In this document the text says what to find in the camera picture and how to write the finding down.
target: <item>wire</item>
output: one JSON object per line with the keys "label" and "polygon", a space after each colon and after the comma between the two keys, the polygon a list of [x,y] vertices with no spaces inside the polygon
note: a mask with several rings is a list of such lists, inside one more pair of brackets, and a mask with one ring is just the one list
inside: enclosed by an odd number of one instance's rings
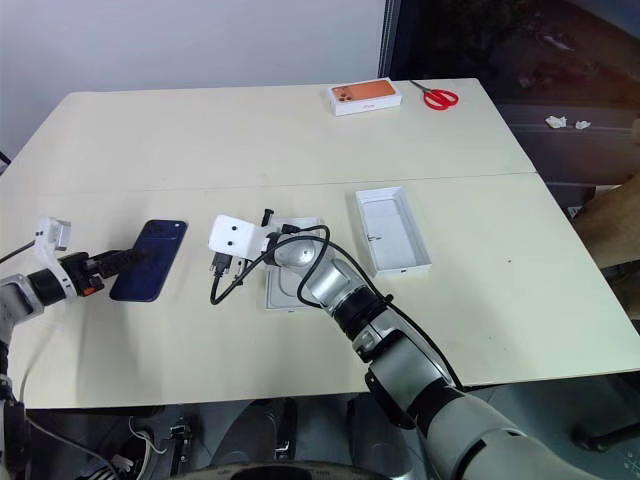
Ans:
{"label": "wire", "polygon": [[220,283],[220,277],[218,275],[214,275],[213,285],[211,285],[211,295],[209,296],[209,300],[211,300],[212,305],[217,305],[217,303],[215,303],[215,300],[216,300],[216,293],[218,292],[219,283]]}
{"label": "wire", "polygon": [[165,453],[167,453],[166,448],[164,450],[160,450],[153,444],[153,441],[151,440],[151,436],[147,432],[133,429],[133,417],[129,417],[129,431],[134,437],[137,437],[140,440],[144,440],[145,443],[149,446],[149,448],[151,448],[151,450],[156,452],[158,455],[164,455]]}
{"label": "wire", "polygon": [[70,438],[67,438],[67,437],[65,437],[63,435],[60,435],[59,433],[55,433],[55,432],[52,432],[51,430],[46,429],[45,427],[40,425],[38,422],[36,422],[33,418],[29,417],[28,415],[25,415],[25,419],[27,420],[27,422],[29,422],[29,424],[33,428],[35,428],[36,430],[40,430],[45,435],[49,435],[50,437],[55,438],[59,442],[66,443],[67,445],[69,445],[71,447],[77,448],[78,450],[81,450],[84,453],[87,453],[87,454],[91,455],[92,457],[95,457],[98,460],[101,460],[102,462],[104,462],[106,464],[107,468],[111,471],[111,473],[115,476],[115,478],[116,479],[120,479],[120,474],[116,470],[116,467],[113,466],[113,463],[111,463],[109,460],[104,458],[98,452],[96,452],[94,450],[91,450],[89,447],[87,447],[85,445],[82,445],[81,443],[78,443],[75,440],[71,440]]}
{"label": "wire", "polygon": [[15,257],[17,254],[24,252],[25,250],[33,247],[36,244],[35,240],[31,240],[29,243],[27,243],[26,245],[21,246],[20,248],[17,248],[16,250],[14,250],[13,252],[5,255],[4,257],[0,258],[0,263],[4,263],[7,260],[9,260],[12,257]]}
{"label": "wire", "polygon": [[247,275],[249,275],[253,271],[254,268],[256,268],[258,265],[264,262],[267,258],[269,258],[277,249],[282,248],[285,245],[288,245],[293,242],[299,242],[301,240],[314,240],[316,242],[324,241],[322,238],[316,237],[315,235],[299,235],[297,237],[286,238],[283,241],[276,243],[274,246],[267,249],[267,251],[265,251],[262,255],[256,258],[251,265],[249,265],[240,275],[238,275],[238,277],[235,280],[233,280],[233,282],[231,282],[231,284],[227,287],[227,289],[224,292],[220,294],[219,297],[215,298],[214,292],[212,289],[211,303],[213,305],[220,304],[220,302],[222,302],[225,298],[227,298],[227,296],[231,292],[233,292],[233,290],[235,290],[237,286],[242,285],[242,281],[247,277]]}
{"label": "wire", "polygon": [[112,480],[113,473],[107,467],[101,467],[91,474],[87,480]]}
{"label": "wire", "polygon": [[311,275],[313,275],[313,272],[316,271],[316,268],[318,268],[318,265],[320,265],[320,262],[324,258],[324,254],[327,252],[327,248],[329,247],[329,239],[331,237],[331,232],[329,230],[329,227],[327,227],[326,225],[316,225],[315,227],[303,228],[300,231],[312,232],[314,230],[324,230],[324,239],[322,242],[322,247],[320,248],[320,253],[318,254],[318,258],[316,258],[316,261],[313,262],[313,265],[311,265],[311,268],[307,270],[307,273],[304,275],[304,277],[302,277],[302,280],[300,280],[300,284],[298,285],[298,290],[296,291],[296,297],[298,297],[298,300],[304,303],[305,305],[309,305],[310,307],[314,307],[314,308],[322,308],[322,305],[320,305],[319,303],[311,302],[302,296],[302,289],[307,284],[307,281],[309,280],[309,278],[311,278]]}
{"label": "wire", "polygon": [[251,271],[257,267],[261,262],[263,262],[267,257],[269,257],[270,255],[273,254],[273,252],[275,252],[278,248],[283,247],[284,245],[287,245],[289,243],[292,242],[296,242],[296,241],[301,241],[301,240],[312,240],[314,242],[323,242],[326,243],[328,246],[331,246],[334,250],[336,250],[338,253],[340,253],[343,257],[345,257],[349,263],[351,263],[351,265],[353,265],[353,267],[356,269],[356,271],[360,274],[360,276],[364,279],[364,281],[367,283],[367,285],[369,286],[369,288],[371,288],[371,290],[373,291],[373,293],[380,298],[381,300],[383,300],[385,302],[385,304],[391,308],[394,312],[396,312],[398,315],[400,315],[402,318],[404,318],[407,323],[409,325],[411,325],[416,332],[418,332],[422,338],[424,338],[424,340],[429,344],[429,346],[431,348],[433,348],[433,350],[440,356],[440,358],[442,359],[442,361],[444,362],[445,366],[447,367],[447,370],[449,371],[449,374],[451,375],[451,379],[453,380],[453,383],[455,384],[455,386],[459,389],[463,389],[464,387],[462,386],[462,382],[460,382],[460,379],[458,378],[458,376],[456,375],[455,371],[453,370],[453,367],[451,366],[451,364],[449,363],[449,361],[447,360],[447,358],[444,356],[444,354],[442,353],[442,350],[440,350],[440,348],[438,348],[438,346],[436,345],[436,343],[433,341],[433,339],[424,331],[422,330],[412,319],[411,317],[409,317],[409,315],[407,315],[406,313],[404,313],[399,307],[397,307],[396,305],[393,304],[392,300],[393,300],[393,296],[388,295],[382,295],[382,293],[380,293],[380,290],[378,290],[376,288],[376,286],[373,284],[373,282],[371,281],[371,279],[369,278],[369,275],[367,274],[367,272],[364,271],[364,268],[362,268],[360,266],[360,264],[357,262],[357,260],[355,258],[353,258],[344,248],[342,248],[339,245],[336,245],[335,243],[331,242],[331,241],[325,241],[325,239],[317,237],[315,235],[299,235],[297,237],[291,237],[291,238],[287,238],[285,240],[283,240],[282,242],[279,242],[277,244],[275,244],[273,247],[269,248],[266,252],[264,252],[262,255],[260,255],[258,258],[256,258],[254,260],[254,262],[249,265],[246,270],[244,270],[232,283],[231,285],[229,285],[227,287],[227,289],[222,292],[222,294],[218,297],[218,298],[214,298],[213,296],[213,292],[212,292],[212,297],[211,297],[211,303],[213,305],[218,305],[220,302],[222,302],[239,284],[242,284],[242,280],[244,280],[244,278],[249,275],[249,273],[251,273]]}
{"label": "wire", "polygon": [[4,153],[0,152],[0,161],[6,163],[7,165],[11,165],[11,160]]}

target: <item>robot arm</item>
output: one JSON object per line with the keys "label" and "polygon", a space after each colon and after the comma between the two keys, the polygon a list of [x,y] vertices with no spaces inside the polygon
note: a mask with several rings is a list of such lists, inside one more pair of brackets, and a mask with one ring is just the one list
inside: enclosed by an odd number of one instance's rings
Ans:
{"label": "robot arm", "polygon": [[219,216],[212,250],[308,276],[306,287],[369,364],[365,381],[389,419],[417,427],[442,480],[595,479],[524,435],[482,400],[456,388],[444,356],[409,317],[383,298],[323,239]]}
{"label": "robot arm", "polygon": [[65,250],[70,224],[47,218],[36,232],[36,256],[47,268],[30,275],[0,279],[0,480],[22,472],[27,462],[25,408],[16,400],[7,376],[13,328],[44,312],[60,300],[86,297],[102,290],[101,278],[117,275],[141,260],[134,250],[111,250],[94,257],[74,253],[57,259]]}

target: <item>orange phone image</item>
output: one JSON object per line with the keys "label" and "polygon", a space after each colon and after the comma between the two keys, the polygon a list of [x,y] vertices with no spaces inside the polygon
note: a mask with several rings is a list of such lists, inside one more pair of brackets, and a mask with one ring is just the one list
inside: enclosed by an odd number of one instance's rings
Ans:
{"label": "orange phone image", "polygon": [[340,102],[386,97],[388,95],[395,95],[396,93],[387,80],[373,80],[371,82],[334,87],[331,89],[331,92]]}

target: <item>white table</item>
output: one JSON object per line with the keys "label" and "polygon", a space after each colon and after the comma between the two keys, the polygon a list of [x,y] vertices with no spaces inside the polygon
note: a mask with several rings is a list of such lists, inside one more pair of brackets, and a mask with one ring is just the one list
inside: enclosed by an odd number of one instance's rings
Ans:
{"label": "white table", "polygon": [[[460,104],[427,110],[406,83],[400,108],[342,118],[317,85],[66,98],[0,177],[0,251],[41,215],[70,220],[70,251],[90,254],[130,247],[150,218],[189,229],[157,301],[104,292],[16,328],[15,390],[32,408],[364,390],[333,320],[263,311],[263,273],[212,307],[206,241],[216,215],[257,222],[269,207],[322,217],[364,260],[354,192],[392,185],[406,188],[434,264],[376,283],[463,383],[639,368],[635,330],[480,85],[425,83]],[[37,268],[23,254],[0,276]]]}

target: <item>white plastic mount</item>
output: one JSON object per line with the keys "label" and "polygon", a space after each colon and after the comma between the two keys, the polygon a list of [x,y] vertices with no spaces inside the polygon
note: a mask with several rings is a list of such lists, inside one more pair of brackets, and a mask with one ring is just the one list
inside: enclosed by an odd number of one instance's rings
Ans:
{"label": "white plastic mount", "polygon": [[209,249],[234,257],[254,260],[266,249],[267,235],[275,227],[259,227],[239,218],[218,215],[209,234]]}
{"label": "white plastic mount", "polygon": [[36,258],[42,266],[48,268],[56,277],[67,300],[78,296],[76,288],[64,268],[58,263],[56,250],[64,251],[69,246],[71,223],[53,217],[45,217],[40,221],[35,235]]}

